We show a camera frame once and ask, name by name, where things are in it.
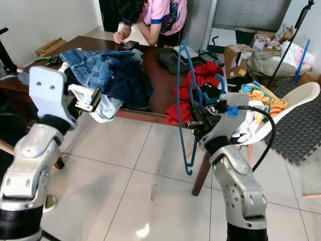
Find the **wooden table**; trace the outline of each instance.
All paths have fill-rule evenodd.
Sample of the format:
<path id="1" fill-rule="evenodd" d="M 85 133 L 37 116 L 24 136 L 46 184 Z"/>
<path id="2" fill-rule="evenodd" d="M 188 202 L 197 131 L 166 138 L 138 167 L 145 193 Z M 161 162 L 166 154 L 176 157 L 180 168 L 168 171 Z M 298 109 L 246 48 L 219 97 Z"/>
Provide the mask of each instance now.
<path id="1" fill-rule="evenodd" d="M 117 49 L 118 47 L 119 45 L 115 44 L 113 41 L 78 36 L 54 52 L 50 53 L 50 56 L 59 55 L 60 53 L 63 53 L 69 49 L 76 48 L 91 51 Z M 150 78 L 154 88 L 154 92 L 149 100 L 150 110 L 146 112 L 122 108 L 117 112 L 116 116 L 168 125 L 165 122 L 166 109 L 176 103 L 176 96 L 171 94 L 171 90 L 176 86 L 177 76 L 171 75 L 167 68 L 158 62 L 156 52 L 157 48 L 140 46 L 139 49 L 144 53 L 143 69 Z M 45 64 L 45 61 L 33 63 L 27 66 L 26 70 L 28 71 L 32 66 L 44 66 Z M 58 69 L 60 68 L 60 65 L 52 65 L 50 67 Z M 184 83 L 186 78 L 187 74 L 182 73 L 180 83 Z M 0 83 L 0 89 L 4 92 L 8 98 L 8 101 L 15 108 L 23 122 L 27 125 L 33 116 L 28 108 L 28 105 L 33 103 L 29 97 L 29 87 L 27 85 L 23 85 L 16 78 L 10 78 Z M 205 155 L 203 164 L 198 173 L 198 177 L 192 191 L 193 195 L 197 196 L 199 194 L 206 179 L 207 173 L 210 170 L 210 163 L 208 159 L 209 156 Z"/>

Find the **black hair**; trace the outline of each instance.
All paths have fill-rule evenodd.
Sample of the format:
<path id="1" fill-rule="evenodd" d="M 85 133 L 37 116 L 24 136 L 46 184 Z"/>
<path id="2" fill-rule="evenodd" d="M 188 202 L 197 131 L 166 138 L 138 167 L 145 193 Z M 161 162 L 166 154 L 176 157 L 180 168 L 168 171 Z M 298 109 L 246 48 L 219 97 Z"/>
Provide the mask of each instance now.
<path id="1" fill-rule="evenodd" d="M 137 22 L 146 1 L 147 0 L 112 0 L 112 4 L 119 21 L 131 26 Z"/>

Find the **smartphone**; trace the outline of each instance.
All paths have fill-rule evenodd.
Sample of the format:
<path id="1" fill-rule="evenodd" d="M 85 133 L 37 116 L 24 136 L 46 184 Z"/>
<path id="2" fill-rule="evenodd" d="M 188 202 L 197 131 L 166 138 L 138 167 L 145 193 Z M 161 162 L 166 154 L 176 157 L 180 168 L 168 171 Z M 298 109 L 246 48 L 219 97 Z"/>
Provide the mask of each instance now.
<path id="1" fill-rule="evenodd" d="M 132 50 L 134 49 L 136 46 L 139 45 L 139 42 L 136 42 L 136 41 L 128 41 L 127 43 L 125 44 L 122 44 L 119 48 L 119 50 L 121 51 L 126 51 L 126 50 Z"/>

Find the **clothing pile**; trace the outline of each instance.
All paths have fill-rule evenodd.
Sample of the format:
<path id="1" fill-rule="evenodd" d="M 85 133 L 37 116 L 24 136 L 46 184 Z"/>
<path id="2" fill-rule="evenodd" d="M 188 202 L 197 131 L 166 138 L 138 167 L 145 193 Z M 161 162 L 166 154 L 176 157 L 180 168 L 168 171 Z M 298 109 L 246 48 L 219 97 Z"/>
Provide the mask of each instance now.
<path id="1" fill-rule="evenodd" d="M 81 51 L 72 49 L 60 55 L 64 61 L 61 72 L 68 84 L 95 89 L 101 85 L 102 97 L 95 113 L 98 122 L 112 121 L 120 107 L 147 110 L 153 93 L 151 82 L 142 69 L 142 52 L 132 51 Z M 84 89 L 70 88 L 91 101 Z"/>
<path id="2" fill-rule="evenodd" d="M 286 100 L 279 99 L 269 89 L 256 81 L 242 85 L 239 92 L 250 96 L 249 106 L 264 110 L 271 117 L 277 116 L 288 107 Z M 261 113 L 248 110 L 245 121 L 232 135 L 232 142 L 237 144 L 251 139 L 263 120 L 264 116 Z"/>
<path id="3" fill-rule="evenodd" d="M 206 64 L 194 68 L 196 82 L 201 88 L 202 92 L 206 92 L 209 98 L 214 98 L 219 96 L 220 91 L 218 90 L 220 80 L 214 78 L 215 74 L 220 74 L 224 76 L 223 70 L 221 67 L 217 66 L 213 62 L 207 62 Z M 188 121 L 192 121 L 191 113 L 191 101 L 190 101 L 190 84 L 193 83 L 193 78 L 191 72 L 188 73 L 187 81 L 184 84 L 180 85 L 180 111 L 181 111 L 181 122 L 184 124 Z M 172 89 L 172 94 L 177 95 L 177 89 Z M 193 98 L 198 99 L 196 96 L 197 91 L 193 91 Z M 177 113 L 177 104 L 172 105 L 166 110 L 166 122 L 170 124 L 177 125 L 178 122 L 178 113 Z"/>

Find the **white cloth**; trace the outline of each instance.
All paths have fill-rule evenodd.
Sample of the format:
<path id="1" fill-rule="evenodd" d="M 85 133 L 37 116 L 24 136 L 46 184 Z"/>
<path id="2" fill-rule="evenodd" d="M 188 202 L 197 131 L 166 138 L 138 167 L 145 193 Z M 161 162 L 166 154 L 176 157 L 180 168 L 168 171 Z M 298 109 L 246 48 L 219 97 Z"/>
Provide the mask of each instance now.
<path id="1" fill-rule="evenodd" d="M 84 86 L 71 84 L 68 90 L 72 91 L 79 102 L 89 104 L 91 96 L 94 92 L 93 89 Z M 101 100 L 95 112 L 89 113 L 97 122 L 105 123 L 114 120 L 114 116 L 121 108 L 123 101 L 115 98 L 109 98 L 107 95 L 102 94 Z"/>
<path id="2" fill-rule="evenodd" d="M 251 100 L 249 101 L 249 106 L 256 107 L 261 110 L 264 110 L 264 104 L 260 100 Z M 248 110 L 246 113 L 245 121 L 236 129 L 233 133 L 232 137 L 239 139 L 237 140 L 239 143 L 243 143 L 254 136 L 259 125 L 256 123 L 258 112 Z"/>

